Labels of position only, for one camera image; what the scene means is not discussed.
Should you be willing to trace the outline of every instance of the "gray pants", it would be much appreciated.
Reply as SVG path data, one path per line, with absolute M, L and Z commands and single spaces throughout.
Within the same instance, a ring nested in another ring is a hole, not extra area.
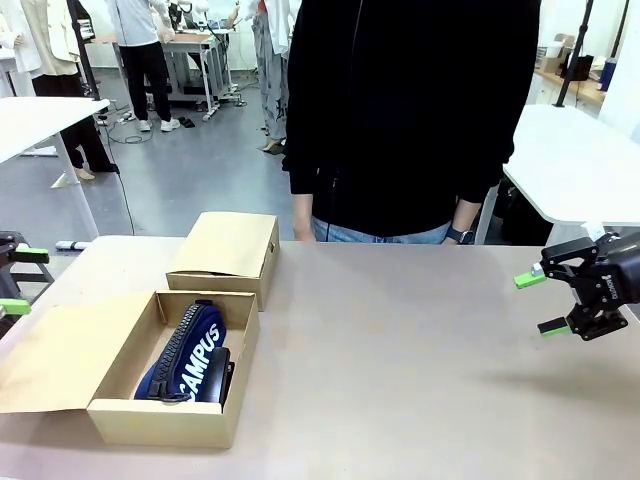
M 258 60 L 258 78 L 262 94 L 262 111 L 272 140 L 287 136 L 287 60 L 273 53 L 269 17 L 260 11 L 253 19 L 253 36 Z

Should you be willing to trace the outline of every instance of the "blue jeans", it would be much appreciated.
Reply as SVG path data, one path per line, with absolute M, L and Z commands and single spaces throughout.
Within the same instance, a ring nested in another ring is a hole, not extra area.
M 313 232 L 318 242 L 327 240 L 327 228 L 329 228 L 329 242 L 351 242 L 351 243 L 405 243 L 405 244 L 428 244 L 440 245 L 447 236 L 451 222 L 445 223 L 441 227 L 434 228 L 428 232 L 414 233 L 412 235 L 402 235 L 399 237 L 376 237 L 366 233 L 356 232 L 336 225 L 327 225 L 326 222 L 313 217 Z

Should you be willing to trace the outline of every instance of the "box lid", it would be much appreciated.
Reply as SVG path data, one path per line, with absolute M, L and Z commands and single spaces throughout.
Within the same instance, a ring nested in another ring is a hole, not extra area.
M 0 365 L 0 413 L 86 408 L 154 296 L 47 312 Z
M 191 229 L 169 273 L 260 276 L 274 215 L 205 212 Z

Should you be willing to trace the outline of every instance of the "gray floor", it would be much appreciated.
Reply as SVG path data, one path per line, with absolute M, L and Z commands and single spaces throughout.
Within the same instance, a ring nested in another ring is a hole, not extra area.
M 125 105 L 117 71 L 97 72 L 96 77 L 103 98 Z M 246 107 L 223 105 L 208 123 L 193 110 L 174 111 L 191 118 L 196 128 L 161 134 L 156 125 L 153 139 L 144 144 L 112 142 L 136 235 L 184 236 L 200 212 L 233 210 L 276 214 L 282 238 L 292 238 L 281 158 L 259 151 L 266 143 L 259 91 L 246 88 L 242 94 Z M 135 134 L 135 125 L 128 124 L 116 127 L 112 136 Z M 61 172 L 57 158 L 21 157 L 0 165 L 0 225 L 21 231 L 43 248 L 53 249 L 58 240 L 85 240 L 69 191 L 50 189 Z M 86 183 L 84 191 L 101 234 L 131 234 L 117 176 L 102 175 Z

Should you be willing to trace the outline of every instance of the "wristwatch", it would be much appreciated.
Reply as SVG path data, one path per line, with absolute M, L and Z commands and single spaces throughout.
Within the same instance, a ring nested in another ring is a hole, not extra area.
M 453 227 L 449 227 L 449 230 L 447 231 L 447 238 L 455 240 L 460 245 L 469 245 L 473 239 L 473 232 L 471 230 L 459 232 Z

